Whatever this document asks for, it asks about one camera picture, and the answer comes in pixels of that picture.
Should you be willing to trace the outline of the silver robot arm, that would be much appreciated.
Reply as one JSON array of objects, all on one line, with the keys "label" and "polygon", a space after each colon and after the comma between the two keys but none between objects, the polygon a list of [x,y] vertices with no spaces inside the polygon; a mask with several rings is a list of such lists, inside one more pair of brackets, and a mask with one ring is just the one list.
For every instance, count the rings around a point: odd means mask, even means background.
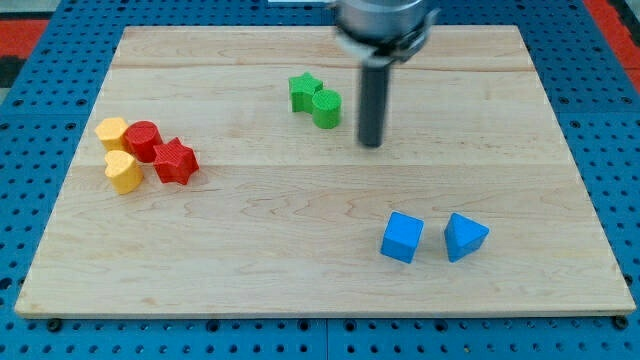
[{"label": "silver robot arm", "polygon": [[383,144],[390,74],[424,47],[440,10],[427,0],[338,0],[336,40],[360,63],[357,140]]}]

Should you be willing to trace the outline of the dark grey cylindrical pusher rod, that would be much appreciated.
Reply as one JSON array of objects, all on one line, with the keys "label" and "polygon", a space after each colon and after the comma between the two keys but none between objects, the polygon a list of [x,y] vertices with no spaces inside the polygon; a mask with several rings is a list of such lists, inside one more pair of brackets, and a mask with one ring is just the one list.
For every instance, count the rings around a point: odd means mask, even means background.
[{"label": "dark grey cylindrical pusher rod", "polygon": [[364,147],[383,143],[390,69],[389,63],[361,67],[357,140]]}]

